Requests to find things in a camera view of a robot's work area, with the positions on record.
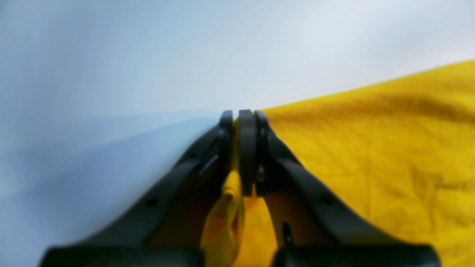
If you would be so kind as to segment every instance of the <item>wrinkled yellow fabric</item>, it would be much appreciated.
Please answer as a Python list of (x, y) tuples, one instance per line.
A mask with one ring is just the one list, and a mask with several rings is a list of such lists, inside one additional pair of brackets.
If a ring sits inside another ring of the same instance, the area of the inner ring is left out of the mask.
[[(475, 266), (475, 61), (264, 112), (301, 163), (367, 221), (432, 244), (443, 266)], [(256, 255), (276, 250), (272, 223), (248, 224), (245, 208), (234, 266), (269, 266), (272, 257)], [(268, 216), (265, 205), (251, 211)], [(268, 238), (254, 240), (259, 231)]]

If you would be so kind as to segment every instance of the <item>white backdrop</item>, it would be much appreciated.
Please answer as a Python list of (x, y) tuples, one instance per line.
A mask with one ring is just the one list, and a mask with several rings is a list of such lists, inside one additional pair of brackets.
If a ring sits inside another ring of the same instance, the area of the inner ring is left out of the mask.
[(0, 1), (0, 266), (115, 219), (225, 109), (473, 58), (471, 0)]

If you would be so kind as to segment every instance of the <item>screw hole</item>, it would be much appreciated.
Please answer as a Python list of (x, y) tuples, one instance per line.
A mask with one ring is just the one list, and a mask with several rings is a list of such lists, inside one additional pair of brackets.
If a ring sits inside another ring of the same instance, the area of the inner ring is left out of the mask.
[(292, 236), (292, 231), (287, 222), (284, 222), (282, 225), (282, 233), (284, 235), (284, 243), (286, 246), (292, 246), (294, 244), (294, 238)]
[(151, 199), (149, 201), (147, 201), (147, 207), (149, 208), (153, 208), (155, 206), (157, 206), (158, 204), (158, 199)]

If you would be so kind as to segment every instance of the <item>black plastic arm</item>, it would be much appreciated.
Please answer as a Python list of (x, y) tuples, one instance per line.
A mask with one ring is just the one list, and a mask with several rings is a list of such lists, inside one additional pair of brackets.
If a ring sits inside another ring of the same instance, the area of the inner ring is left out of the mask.
[[(172, 170), (124, 215), (75, 246), (51, 248), (41, 266), (92, 266), (89, 264), (114, 255), (128, 257), (130, 267), (146, 266), (142, 263), (147, 260), (158, 264), (153, 266), (201, 266), (202, 230), (229, 173), (232, 131), (232, 112), (225, 111), (218, 125), (192, 144)], [(179, 255), (191, 259), (179, 259)], [(113, 261), (101, 262), (104, 267), (119, 266), (105, 264)]]

